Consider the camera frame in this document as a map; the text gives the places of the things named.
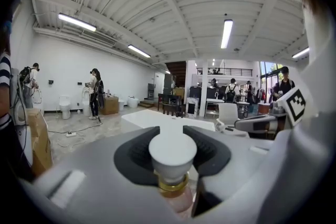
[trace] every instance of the electrical outlet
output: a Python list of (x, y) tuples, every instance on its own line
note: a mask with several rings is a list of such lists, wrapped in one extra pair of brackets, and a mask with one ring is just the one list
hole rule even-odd
[(72, 136), (76, 136), (77, 135), (77, 133), (67, 133), (65, 136), (66, 137), (72, 137)]

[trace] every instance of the striped shirt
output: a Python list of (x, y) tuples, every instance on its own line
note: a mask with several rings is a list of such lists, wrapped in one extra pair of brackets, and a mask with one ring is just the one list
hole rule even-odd
[[(10, 75), (11, 75), (11, 63), (9, 60), (9, 55), (4, 52), (1, 54), (0, 57), (0, 87), (11, 88)], [(0, 117), (0, 130), (6, 128), (11, 121), (12, 118), (8, 113)]]

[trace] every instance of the railing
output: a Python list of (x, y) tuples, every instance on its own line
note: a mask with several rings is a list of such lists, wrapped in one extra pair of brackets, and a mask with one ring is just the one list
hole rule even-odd
[[(197, 74), (203, 74), (203, 68), (197, 68)], [(229, 75), (252, 77), (252, 69), (243, 68), (208, 68), (208, 75)]]

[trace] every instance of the white chair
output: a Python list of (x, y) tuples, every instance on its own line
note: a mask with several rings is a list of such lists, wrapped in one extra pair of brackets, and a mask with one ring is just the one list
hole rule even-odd
[(221, 103), (219, 107), (219, 118), (217, 119), (216, 129), (222, 131), (225, 125), (234, 126), (239, 120), (237, 105), (232, 103)]

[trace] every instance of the fluorescent light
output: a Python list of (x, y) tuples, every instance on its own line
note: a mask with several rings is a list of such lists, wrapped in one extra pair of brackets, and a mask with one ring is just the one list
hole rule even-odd
[(294, 55), (292, 56), (292, 58), (298, 58), (298, 57), (300, 57), (301, 55), (306, 54), (307, 52), (309, 52), (309, 48), (306, 48), (306, 49), (304, 49), (304, 50), (298, 52), (297, 54), (294, 54)]
[(69, 22), (69, 23), (78, 25), (78, 26), (80, 26), (80, 27), (83, 27), (83, 28), (88, 29), (88, 30), (93, 31), (93, 32), (96, 31), (96, 29), (97, 29), (97, 28), (96, 28), (95, 26), (93, 26), (93, 25), (89, 25), (88, 23), (85, 23), (85, 22), (83, 22), (82, 20), (73, 18), (73, 17), (68, 16), (68, 15), (65, 15), (65, 14), (63, 14), (63, 13), (59, 13), (59, 14), (58, 14), (58, 18), (61, 19), (61, 20), (65, 20), (65, 21), (67, 21), (67, 22)]
[(151, 58), (150, 55), (148, 55), (147, 53), (143, 52), (142, 50), (139, 50), (138, 48), (135, 48), (133, 45), (128, 45), (128, 48), (131, 49), (131, 50), (134, 50), (136, 51), (137, 53), (147, 57), (147, 58)]
[(232, 20), (225, 20), (224, 21), (224, 29), (223, 29), (223, 38), (222, 38), (222, 44), (221, 49), (225, 49), (227, 47), (227, 44), (229, 42), (231, 30), (232, 30), (233, 21)]

